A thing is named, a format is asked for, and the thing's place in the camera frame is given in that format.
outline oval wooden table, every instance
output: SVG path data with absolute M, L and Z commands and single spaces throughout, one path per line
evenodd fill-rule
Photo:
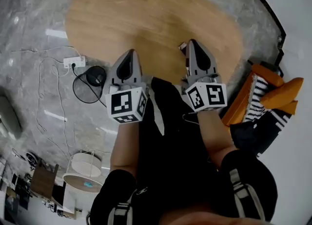
M 235 21 L 208 0 L 72 0 L 66 32 L 80 53 L 111 64 L 134 48 L 144 74 L 174 84 L 186 74 L 184 41 L 210 50 L 224 83 L 243 52 Z

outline gray marble floor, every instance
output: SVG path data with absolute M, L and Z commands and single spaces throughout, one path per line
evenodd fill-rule
M 60 75 L 67 72 L 63 66 L 50 58 L 42 62 L 47 57 L 62 61 L 77 55 L 71 48 L 58 48 L 69 45 L 64 36 L 64 17 L 70 1 L 0 0 L 0 86 L 11 100 L 24 130 L 18 141 L 0 136 L 0 148 L 19 170 L 26 166 L 10 153 L 12 148 L 23 155 L 26 150 L 32 150 L 48 163 L 60 164 L 60 172 L 64 172 L 69 154 L 89 149 L 111 152 L 114 145 L 117 125 L 107 117 L 104 107 L 100 103 L 79 102 L 72 91 L 75 78 L 72 72 L 58 81 L 51 71 L 52 65 Z M 247 59 L 275 61 L 280 32 L 259 0 L 210 1 L 235 19 L 243 36 L 244 54 L 228 85 L 231 93 L 248 68 Z M 92 58 L 88 62 L 103 65 Z M 45 114 L 48 111 L 64 116 L 62 107 L 66 123 Z

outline person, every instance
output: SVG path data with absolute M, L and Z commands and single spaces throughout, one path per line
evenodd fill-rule
M 94 200 L 90 224 L 269 222 L 277 200 L 269 170 L 253 154 L 236 149 L 217 111 L 196 115 L 167 81 L 154 77 L 151 88 L 164 135 L 150 99 L 142 122 L 119 126 L 110 174 Z M 131 218 L 112 221 L 118 204 L 129 203 Z

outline white power strip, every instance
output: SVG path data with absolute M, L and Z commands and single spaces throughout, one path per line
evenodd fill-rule
M 75 64 L 75 67 L 85 67 L 86 66 L 86 57 L 85 56 L 77 56 L 77 57 L 69 57 L 64 58 L 64 68 L 70 68 L 72 64 Z

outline white cube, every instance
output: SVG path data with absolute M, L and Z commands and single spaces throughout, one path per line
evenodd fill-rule
M 195 112 L 228 105 L 225 84 L 196 82 L 186 93 Z
M 107 94 L 108 116 L 114 121 L 125 124 L 142 121 L 147 96 L 142 87 Z

